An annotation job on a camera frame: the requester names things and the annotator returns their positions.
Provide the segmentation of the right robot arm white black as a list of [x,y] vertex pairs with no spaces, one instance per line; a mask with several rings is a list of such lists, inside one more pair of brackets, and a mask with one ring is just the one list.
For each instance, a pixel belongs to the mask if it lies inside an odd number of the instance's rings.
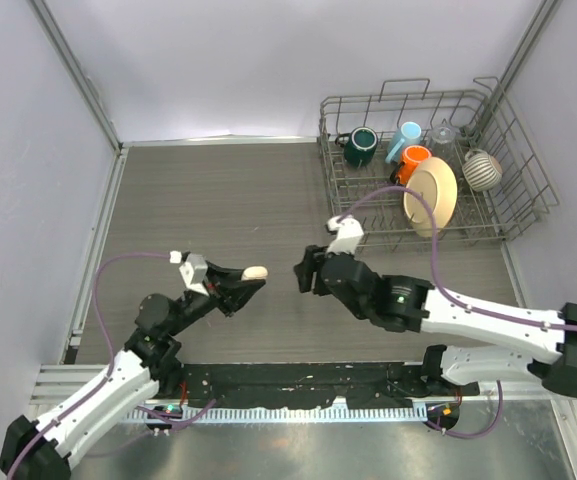
[[348,253],[310,245],[294,266],[300,292],[331,295],[359,320],[389,332],[480,341],[427,348],[419,380],[433,395],[480,381],[536,381],[577,399],[577,304],[527,310],[441,290],[405,275],[380,275]]

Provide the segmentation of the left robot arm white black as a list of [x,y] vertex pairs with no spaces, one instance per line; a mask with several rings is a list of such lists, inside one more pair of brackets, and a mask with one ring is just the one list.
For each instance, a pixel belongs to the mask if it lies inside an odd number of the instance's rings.
[[157,396],[173,397],[182,382],[176,335],[218,310],[230,317],[266,283],[263,266],[219,267],[203,256],[173,251],[183,282],[179,298],[149,294],[136,329],[110,361],[74,394],[34,420],[7,427],[0,471],[9,479],[68,479],[91,448],[127,414]]

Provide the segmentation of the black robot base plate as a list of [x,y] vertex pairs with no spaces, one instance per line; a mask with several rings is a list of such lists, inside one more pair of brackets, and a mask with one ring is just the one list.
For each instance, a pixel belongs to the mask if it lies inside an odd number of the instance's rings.
[[414,399],[477,396],[475,382],[457,386],[404,362],[181,364],[152,367],[158,399],[186,395],[191,407],[326,409],[338,397],[351,410],[410,407]]

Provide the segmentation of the beige charging case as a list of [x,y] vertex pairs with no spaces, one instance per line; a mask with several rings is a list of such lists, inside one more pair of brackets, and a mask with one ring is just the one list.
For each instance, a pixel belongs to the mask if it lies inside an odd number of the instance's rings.
[[250,266],[245,268],[241,273],[242,281],[265,280],[268,276],[268,270],[264,266]]

